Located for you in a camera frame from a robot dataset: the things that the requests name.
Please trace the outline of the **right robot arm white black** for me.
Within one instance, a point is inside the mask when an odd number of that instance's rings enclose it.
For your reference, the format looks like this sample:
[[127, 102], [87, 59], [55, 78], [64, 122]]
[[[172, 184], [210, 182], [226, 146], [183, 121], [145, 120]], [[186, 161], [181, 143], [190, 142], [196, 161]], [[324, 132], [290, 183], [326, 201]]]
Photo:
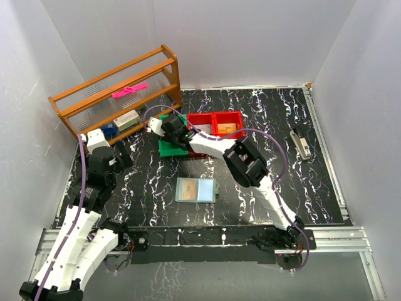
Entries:
[[269, 175], [267, 161], [246, 136], [237, 140], [213, 136], [197, 128], [188, 129], [176, 114], [163, 120], [151, 118], [149, 132], [183, 150], [224, 160], [233, 179], [248, 187], [263, 205], [278, 233], [279, 242], [288, 249], [301, 243], [305, 224], [283, 201], [276, 190], [277, 179]]

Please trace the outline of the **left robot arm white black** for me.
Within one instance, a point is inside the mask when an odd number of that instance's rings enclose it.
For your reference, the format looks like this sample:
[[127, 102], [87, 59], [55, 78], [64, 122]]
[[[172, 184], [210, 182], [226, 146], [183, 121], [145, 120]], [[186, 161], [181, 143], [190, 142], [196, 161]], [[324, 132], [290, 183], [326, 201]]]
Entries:
[[67, 207], [63, 225], [43, 266], [32, 281], [23, 282], [23, 300], [82, 300], [84, 289], [106, 256], [128, 246], [127, 224], [108, 218], [87, 242], [95, 223], [117, 185], [116, 176], [132, 166], [123, 142], [96, 146], [81, 153], [81, 181], [75, 202]]

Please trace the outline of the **green card holder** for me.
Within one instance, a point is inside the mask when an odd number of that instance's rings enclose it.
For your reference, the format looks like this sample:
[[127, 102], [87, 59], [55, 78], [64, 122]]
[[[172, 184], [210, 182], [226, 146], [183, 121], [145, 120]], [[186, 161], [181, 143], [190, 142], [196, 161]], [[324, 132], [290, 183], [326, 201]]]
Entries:
[[[184, 179], [195, 179], [197, 181], [197, 194], [195, 201], [181, 200], [181, 186]], [[175, 201], [178, 203], [207, 203], [213, 204], [216, 202], [216, 197], [219, 194], [219, 185], [213, 178], [184, 178], [178, 177], [176, 182]]]

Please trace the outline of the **white striped credit card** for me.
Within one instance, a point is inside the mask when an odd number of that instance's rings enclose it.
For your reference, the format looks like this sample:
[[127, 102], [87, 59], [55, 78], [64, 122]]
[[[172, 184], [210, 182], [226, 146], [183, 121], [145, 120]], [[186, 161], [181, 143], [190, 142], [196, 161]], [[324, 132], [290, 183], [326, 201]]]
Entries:
[[212, 134], [212, 126], [211, 124], [200, 124], [197, 126], [197, 128], [207, 134]]

